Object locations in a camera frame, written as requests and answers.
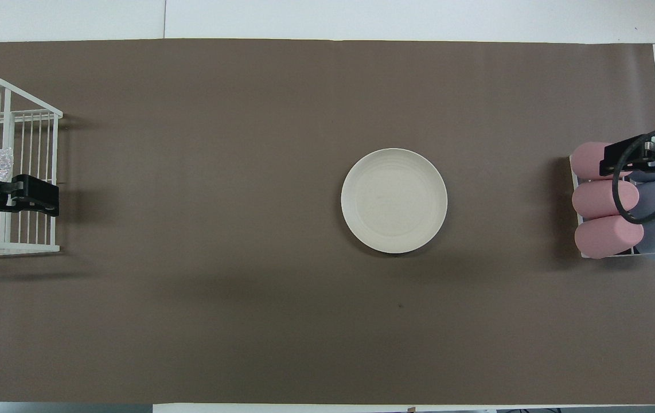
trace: black cable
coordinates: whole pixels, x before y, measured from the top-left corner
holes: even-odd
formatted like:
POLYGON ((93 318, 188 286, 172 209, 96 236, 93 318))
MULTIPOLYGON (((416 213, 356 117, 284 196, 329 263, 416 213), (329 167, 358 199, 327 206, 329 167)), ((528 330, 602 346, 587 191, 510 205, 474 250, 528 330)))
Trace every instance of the black cable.
POLYGON ((627 161, 629 156, 644 142, 649 141, 653 137, 655 137, 655 131, 651 131, 650 133, 638 136, 636 141, 631 143, 631 145, 629 145, 629 147, 623 151, 623 154, 621 154, 621 157, 618 159, 618 163, 615 164, 615 168, 613 169, 613 202, 615 203, 615 208, 618 210, 618 213, 621 214, 621 216, 630 223, 647 223, 655 220, 655 211, 651 212, 649 215, 646 215, 642 219, 638 219, 637 217, 631 215, 631 212, 628 212, 625 208, 623 208, 623 204, 621 204, 621 194, 618 193, 618 181, 621 177, 621 171, 623 170, 623 167, 626 166, 626 163, 628 163, 627 161))

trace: wire rack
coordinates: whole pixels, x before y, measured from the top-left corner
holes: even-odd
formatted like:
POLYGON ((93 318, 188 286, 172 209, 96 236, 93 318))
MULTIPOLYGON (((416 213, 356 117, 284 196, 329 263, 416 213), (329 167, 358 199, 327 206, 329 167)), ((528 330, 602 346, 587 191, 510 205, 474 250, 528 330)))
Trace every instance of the wire rack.
MULTIPOLYGON (((0 149, 13 154, 12 176, 25 173, 57 185, 57 129, 62 117, 60 110, 0 79, 0 149)), ((0 255, 59 250, 54 217, 0 212, 0 255)))

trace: pink foam roll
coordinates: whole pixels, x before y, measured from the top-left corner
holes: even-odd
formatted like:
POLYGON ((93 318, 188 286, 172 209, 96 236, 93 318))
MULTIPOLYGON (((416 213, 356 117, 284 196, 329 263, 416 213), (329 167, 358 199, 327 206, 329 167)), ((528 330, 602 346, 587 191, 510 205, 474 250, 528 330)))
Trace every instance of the pink foam roll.
MULTIPOLYGON (((626 211, 639 203, 639 190, 627 181, 618 181, 618 195, 626 211)), ((584 182, 572 194, 572 206, 585 219, 618 215, 613 202, 613 180, 584 182)))
MULTIPOLYGON (((582 180, 612 180, 613 175, 600 175, 600 162, 605 154, 605 147, 610 143, 587 142, 578 146, 572 153, 572 172, 582 180)), ((626 176, 631 172, 621 172, 626 176)))
POLYGON ((626 251, 643 237, 643 225, 630 223, 621 215, 585 221, 575 231, 577 249, 595 259, 626 251))

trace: white plate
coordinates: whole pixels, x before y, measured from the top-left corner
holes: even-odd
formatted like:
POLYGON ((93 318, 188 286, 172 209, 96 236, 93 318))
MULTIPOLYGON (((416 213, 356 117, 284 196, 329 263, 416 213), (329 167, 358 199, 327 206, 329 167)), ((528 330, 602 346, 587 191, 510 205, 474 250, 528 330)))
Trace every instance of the white plate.
POLYGON ((356 162, 340 195, 348 228, 367 246, 399 254, 423 246, 442 227, 447 190, 422 155, 389 148, 356 162))

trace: brown tabletop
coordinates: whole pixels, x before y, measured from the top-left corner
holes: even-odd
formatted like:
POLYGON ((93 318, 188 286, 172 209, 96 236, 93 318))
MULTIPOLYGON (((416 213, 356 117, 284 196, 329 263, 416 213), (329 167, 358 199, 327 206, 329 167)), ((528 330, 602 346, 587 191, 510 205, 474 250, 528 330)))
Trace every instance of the brown tabletop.
POLYGON ((655 262, 580 258, 566 157, 655 123, 650 45, 0 44, 65 112, 51 256, 0 258, 0 400, 655 403, 655 262), (390 256, 341 184, 427 157, 390 256))

